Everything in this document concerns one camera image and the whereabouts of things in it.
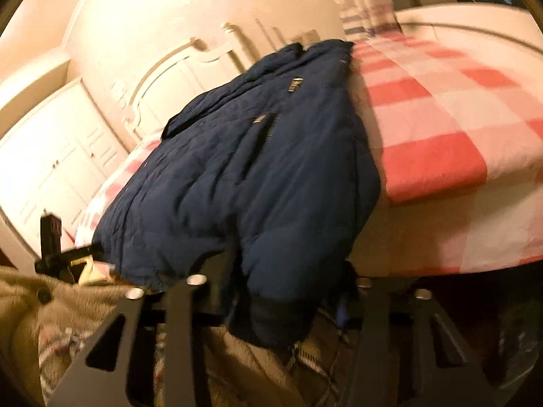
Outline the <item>navy blue puffer jacket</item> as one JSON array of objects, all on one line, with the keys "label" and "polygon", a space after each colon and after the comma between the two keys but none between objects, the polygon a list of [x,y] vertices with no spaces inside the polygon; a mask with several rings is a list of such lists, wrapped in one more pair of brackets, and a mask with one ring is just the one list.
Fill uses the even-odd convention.
[{"label": "navy blue puffer jacket", "polygon": [[381,191],[349,92],[352,49],[294,43],[194,98],[99,220],[106,261],[163,290],[235,237],[229,332],[266,347],[303,339]]}]

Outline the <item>white wardrobe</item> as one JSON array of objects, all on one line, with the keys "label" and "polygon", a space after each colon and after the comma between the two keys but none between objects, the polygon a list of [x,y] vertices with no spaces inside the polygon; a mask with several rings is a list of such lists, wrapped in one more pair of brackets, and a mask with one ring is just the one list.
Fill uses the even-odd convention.
[{"label": "white wardrobe", "polygon": [[62,221],[75,241],[91,199],[128,152],[82,80],[40,102],[1,140],[1,209],[32,254],[40,253],[40,217]]}]

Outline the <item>white wooden headboard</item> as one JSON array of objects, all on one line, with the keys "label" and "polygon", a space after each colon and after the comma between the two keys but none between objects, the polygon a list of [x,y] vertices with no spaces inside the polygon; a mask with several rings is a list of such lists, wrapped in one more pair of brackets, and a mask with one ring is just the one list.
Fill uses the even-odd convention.
[{"label": "white wooden headboard", "polygon": [[225,40],[210,48],[192,37],[158,59],[120,98],[123,126],[139,142],[200,94],[242,75],[260,56],[235,24],[221,25]]}]

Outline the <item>red white checkered blanket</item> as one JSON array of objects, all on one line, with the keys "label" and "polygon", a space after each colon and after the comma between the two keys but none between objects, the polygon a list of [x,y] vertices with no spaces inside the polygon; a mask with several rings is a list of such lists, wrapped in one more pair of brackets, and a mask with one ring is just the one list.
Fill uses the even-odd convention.
[{"label": "red white checkered blanket", "polygon": [[[435,42],[396,33],[351,44],[349,92],[381,191],[347,261],[366,276],[483,273],[540,261],[541,99],[504,71]],[[166,125],[92,198],[77,245],[94,241]]]}]

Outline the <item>boat print curtain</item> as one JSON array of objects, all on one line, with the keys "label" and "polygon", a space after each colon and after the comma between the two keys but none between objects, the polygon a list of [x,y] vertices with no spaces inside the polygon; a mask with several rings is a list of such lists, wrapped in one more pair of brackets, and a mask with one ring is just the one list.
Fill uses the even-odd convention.
[{"label": "boat print curtain", "polygon": [[399,31],[392,0],[334,0],[334,3],[349,41]]}]

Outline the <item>white window bench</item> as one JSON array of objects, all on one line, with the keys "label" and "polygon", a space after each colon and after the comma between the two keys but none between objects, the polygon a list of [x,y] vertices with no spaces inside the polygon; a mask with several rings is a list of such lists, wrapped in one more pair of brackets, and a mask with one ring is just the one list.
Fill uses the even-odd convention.
[{"label": "white window bench", "polygon": [[401,25],[452,27],[513,40],[542,50],[542,31],[535,18],[510,5],[455,3],[425,5],[395,12]]}]

